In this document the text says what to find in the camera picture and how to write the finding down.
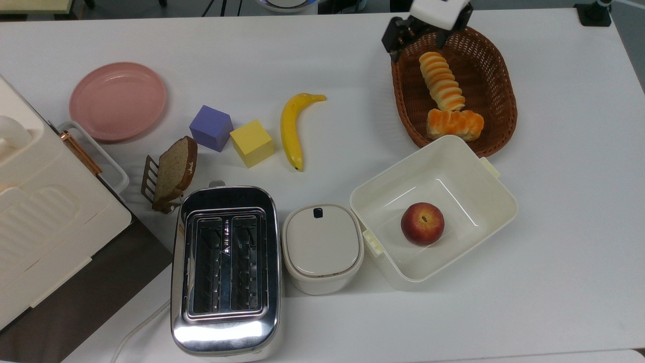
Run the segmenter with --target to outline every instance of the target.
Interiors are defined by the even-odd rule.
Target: banana
[[[326,99],[327,97],[324,94],[300,93],[292,97],[284,105],[283,113],[280,117],[280,135],[283,140],[286,158],[295,167],[295,170],[303,171],[303,150],[300,148],[296,128],[298,115],[312,103]]]

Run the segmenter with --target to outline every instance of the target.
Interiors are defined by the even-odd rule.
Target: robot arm
[[[381,41],[392,61],[421,36],[437,32],[437,47],[443,48],[448,37],[464,30],[473,12],[469,0],[415,0],[407,19],[393,17]]]

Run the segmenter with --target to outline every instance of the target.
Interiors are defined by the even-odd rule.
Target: toaster
[[[189,195],[177,217],[170,324],[210,362],[250,362],[280,346],[281,245],[275,205],[256,187]]]

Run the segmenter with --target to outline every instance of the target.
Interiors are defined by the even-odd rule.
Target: white canister
[[[359,221],[336,203],[305,205],[282,229],[284,264],[303,293],[333,293],[349,284],[365,254]]]

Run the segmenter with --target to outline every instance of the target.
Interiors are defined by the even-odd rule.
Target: foam cube
[[[273,140],[256,119],[231,132],[233,147],[246,167],[263,161],[275,152]]]
[[[231,116],[208,106],[202,106],[190,123],[193,139],[198,144],[217,152],[222,152],[231,131],[233,131]]]

